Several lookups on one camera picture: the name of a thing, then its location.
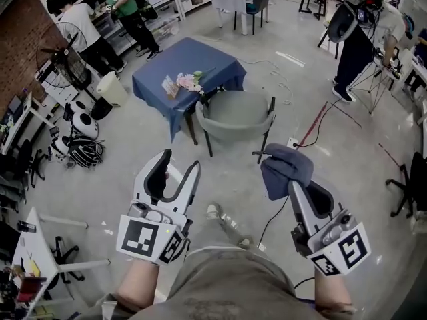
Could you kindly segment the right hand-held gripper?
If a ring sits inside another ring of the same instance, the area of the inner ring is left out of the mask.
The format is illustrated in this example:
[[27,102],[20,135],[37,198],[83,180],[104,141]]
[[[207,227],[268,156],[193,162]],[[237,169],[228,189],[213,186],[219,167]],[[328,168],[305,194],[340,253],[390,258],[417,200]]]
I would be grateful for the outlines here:
[[296,251],[322,275],[347,275],[370,256],[363,223],[347,209],[333,218],[334,199],[325,187],[310,181],[305,189],[290,181],[288,192],[298,223],[291,232]]

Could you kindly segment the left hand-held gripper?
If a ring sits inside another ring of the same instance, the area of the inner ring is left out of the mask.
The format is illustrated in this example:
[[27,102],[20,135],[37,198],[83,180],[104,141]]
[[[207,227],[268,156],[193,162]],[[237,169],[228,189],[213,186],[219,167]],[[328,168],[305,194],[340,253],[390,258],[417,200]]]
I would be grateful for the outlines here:
[[[193,203],[201,165],[195,161],[185,172],[170,163],[172,150],[165,149],[150,159],[137,174],[134,199],[122,215],[116,250],[155,265],[168,265],[189,247],[189,228],[193,221],[186,215]],[[178,182],[172,197],[164,198],[167,173]]]

